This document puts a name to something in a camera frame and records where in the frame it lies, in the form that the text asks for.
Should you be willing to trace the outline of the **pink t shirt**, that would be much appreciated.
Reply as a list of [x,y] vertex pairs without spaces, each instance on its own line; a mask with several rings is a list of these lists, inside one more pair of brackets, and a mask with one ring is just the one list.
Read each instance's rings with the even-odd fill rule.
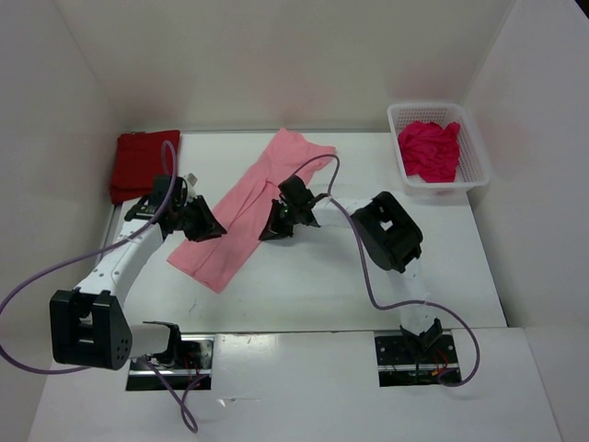
[[167,258],[177,270],[220,294],[259,246],[259,236],[279,197],[278,185],[297,172],[308,184],[325,168],[336,148],[307,141],[300,133],[281,129],[237,184],[213,209],[225,228],[221,238],[184,240]]

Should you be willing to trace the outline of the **dark red t shirt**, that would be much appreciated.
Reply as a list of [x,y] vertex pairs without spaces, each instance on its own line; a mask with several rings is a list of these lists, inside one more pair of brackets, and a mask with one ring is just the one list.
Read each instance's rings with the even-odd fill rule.
[[111,203],[119,205],[149,194],[155,176],[165,173],[163,143],[169,141],[178,154],[179,139],[179,130],[121,134],[109,185]]

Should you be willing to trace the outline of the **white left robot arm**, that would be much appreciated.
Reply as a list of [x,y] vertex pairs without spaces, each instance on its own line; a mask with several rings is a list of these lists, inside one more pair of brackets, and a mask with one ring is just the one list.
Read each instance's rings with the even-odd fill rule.
[[197,194],[193,174],[158,175],[152,192],[125,214],[114,250],[91,273],[50,301],[52,355],[61,364],[118,370],[127,361],[152,357],[171,368],[184,355],[179,326],[164,321],[131,325],[123,306],[149,258],[176,231],[190,241],[222,237],[225,228]]

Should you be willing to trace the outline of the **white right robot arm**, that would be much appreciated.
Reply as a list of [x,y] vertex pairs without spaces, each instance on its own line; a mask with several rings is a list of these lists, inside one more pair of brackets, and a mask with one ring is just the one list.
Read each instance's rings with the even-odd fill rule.
[[[350,228],[371,304],[380,311],[399,310],[406,356],[423,362],[435,352],[443,328],[427,305],[429,292],[421,266],[423,234],[392,193],[380,192],[370,200],[341,202],[329,193],[313,194],[294,175],[279,185],[279,197],[271,201],[259,240],[290,238],[297,225]],[[389,305],[376,301],[368,260],[387,276],[395,296]]]

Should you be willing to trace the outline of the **magenta t shirt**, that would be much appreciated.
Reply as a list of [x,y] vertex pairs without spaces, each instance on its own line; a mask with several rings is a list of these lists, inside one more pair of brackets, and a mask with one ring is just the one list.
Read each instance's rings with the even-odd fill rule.
[[446,127],[435,122],[408,124],[398,136],[406,174],[428,183],[453,182],[460,158],[460,130],[458,122]]

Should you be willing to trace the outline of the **white plastic laundry basket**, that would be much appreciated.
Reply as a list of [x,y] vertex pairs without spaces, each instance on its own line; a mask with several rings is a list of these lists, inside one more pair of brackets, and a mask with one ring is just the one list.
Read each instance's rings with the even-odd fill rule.
[[[467,192],[489,183],[491,166],[479,129],[468,112],[452,102],[417,101],[392,104],[387,108],[387,118],[393,139],[393,149],[406,194],[435,195]],[[457,143],[460,154],[453,182],[426,182],[419,176],[409,176],[402,161],[398,144],[399,134],[413,122],[435,122],[446,127],[457,122],[460,131]]]

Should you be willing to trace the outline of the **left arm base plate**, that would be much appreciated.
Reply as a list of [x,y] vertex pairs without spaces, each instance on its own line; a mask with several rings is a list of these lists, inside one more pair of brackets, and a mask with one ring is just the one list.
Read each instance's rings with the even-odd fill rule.
[[214,358],[215,337],[212,334],[184,333],[181,336],[179,354],[171,359],[146,356],[130,363],[125,390],[165,390],[153,365],[174,391],[184,391],[191,383],[194,390],[210,390]]

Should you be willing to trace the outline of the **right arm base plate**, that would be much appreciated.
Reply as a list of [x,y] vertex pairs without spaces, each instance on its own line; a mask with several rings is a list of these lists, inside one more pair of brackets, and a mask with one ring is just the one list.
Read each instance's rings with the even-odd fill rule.
[[443,333],[420,362],[411,354],[399,332],[376,334],[374,341],[379,386],[382,388],[438,385],[439,376],[449,384],[462,381],[450,332]]

